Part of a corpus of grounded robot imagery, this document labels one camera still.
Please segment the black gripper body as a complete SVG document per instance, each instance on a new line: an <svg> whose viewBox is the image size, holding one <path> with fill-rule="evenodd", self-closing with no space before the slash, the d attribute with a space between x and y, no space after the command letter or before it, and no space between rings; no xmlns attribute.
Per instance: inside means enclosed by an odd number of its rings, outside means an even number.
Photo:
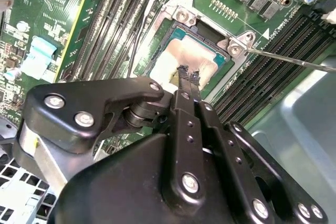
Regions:
<svg viewBox="0 0 336 224"><path fill-rule="evenodd" d="M214 155L203 153L206 200L191 216L161 193L170 137L146 137L75 175L62 190L50 223L234 223Z"/></svg>

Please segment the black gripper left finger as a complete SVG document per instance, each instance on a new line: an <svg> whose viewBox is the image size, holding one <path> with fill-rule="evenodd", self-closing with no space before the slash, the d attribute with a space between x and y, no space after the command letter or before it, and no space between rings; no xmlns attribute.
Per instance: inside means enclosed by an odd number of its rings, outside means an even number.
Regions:
<svg viewBox="0 0 336 224"><path fill-rule="evenodd" d="M28 91L18 143L57 198L82 170L146 137L170 137L161 193L167 205L205 200L198 71L179 66L178 89L148 77L43 84Z"/></svg>

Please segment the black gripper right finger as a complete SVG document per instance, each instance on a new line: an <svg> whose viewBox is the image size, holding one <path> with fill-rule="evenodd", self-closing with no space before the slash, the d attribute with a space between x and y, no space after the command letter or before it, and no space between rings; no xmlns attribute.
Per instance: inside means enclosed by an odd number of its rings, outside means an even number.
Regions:
<svg viewBox="0 0 336 224"><path fill-rule="evenodd" d="M322 207L237 122L196 100L208 198L193 223L328 223Z"/></svg>

